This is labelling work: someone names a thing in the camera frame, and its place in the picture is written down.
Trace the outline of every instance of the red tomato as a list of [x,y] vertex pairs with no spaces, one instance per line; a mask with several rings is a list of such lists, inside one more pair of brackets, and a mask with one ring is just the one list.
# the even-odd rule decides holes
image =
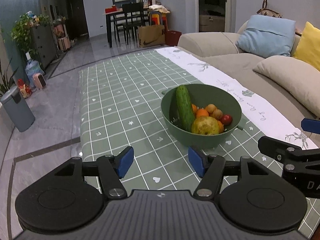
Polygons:
[[220,122],[222,122],[223,125],[229,125],[232,122],[232,116],[225,114],[221,117]]

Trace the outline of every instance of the green bowl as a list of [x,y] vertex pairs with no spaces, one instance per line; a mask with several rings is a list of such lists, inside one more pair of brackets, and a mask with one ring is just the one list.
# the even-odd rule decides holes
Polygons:
[[208,104],[214,104],[223,114],[232,116],[232,123],[225,128],[224,133],[217,135],[200,135],[187,132],[180,128],[178,120],[176,90],[163,91],[164,97],[161,101],[161,111],[169,132],[185,146],[197,146],[202,149],[215,148],[223,142],[236,129],[243,129],[245,119],[242,119],[241,106],[238,101],[228,92],[209,85],[189,84],[188,88],[191,102],[199,108]]

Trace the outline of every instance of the table leg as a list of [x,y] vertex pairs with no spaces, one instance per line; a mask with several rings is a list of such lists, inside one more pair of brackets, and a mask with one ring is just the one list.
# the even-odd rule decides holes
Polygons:
[[112,35],[111,35],[111,16],[106,15],[106,26],[107,26],[107,39],[109,47],[112,48]]

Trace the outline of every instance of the yellow pillow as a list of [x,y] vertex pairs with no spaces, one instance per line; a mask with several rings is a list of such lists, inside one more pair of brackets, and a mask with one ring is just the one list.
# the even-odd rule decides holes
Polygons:
[[320,30],[306,22],[293,57],[309,63],[320,71]]

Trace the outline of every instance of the trash can lid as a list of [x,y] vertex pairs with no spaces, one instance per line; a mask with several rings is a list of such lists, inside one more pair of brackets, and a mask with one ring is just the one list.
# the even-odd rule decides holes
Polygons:
[[0,98],[0,102],[1,104],[5,104],[6,102],[8,102],[12,97],[12,95],[16,95],[17,94],[17,90],[19,91],[19,88],[17,86],[13,86],[12,88],[10,88],[1,98]]

